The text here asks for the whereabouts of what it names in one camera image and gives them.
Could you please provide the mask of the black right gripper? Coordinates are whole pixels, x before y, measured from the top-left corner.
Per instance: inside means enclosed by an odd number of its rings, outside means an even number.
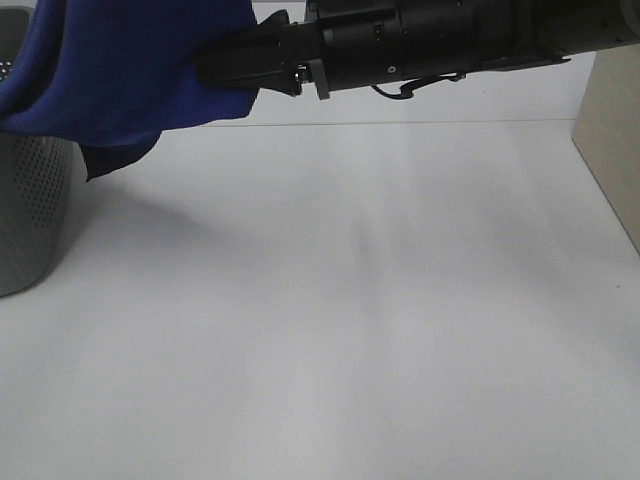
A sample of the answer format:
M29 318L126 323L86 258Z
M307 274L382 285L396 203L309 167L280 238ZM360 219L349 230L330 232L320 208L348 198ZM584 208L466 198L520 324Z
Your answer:
M477 66L479 1L309 1L304 20L278 10L253 34L216 41L193 56L207 88L269 89L298 96L305 83L334 91L398 82L393 100Z

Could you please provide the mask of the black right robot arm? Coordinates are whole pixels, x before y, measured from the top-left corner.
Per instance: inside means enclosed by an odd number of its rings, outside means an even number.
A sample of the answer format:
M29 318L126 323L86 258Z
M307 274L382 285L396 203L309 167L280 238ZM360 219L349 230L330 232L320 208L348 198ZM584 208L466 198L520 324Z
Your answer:
M406 100L441 81L558 65L638 40L635 1L310 1L302 22L277 11L199 49L195 66L213 88L297 96L311 83L326 99L395 82L395 98Z

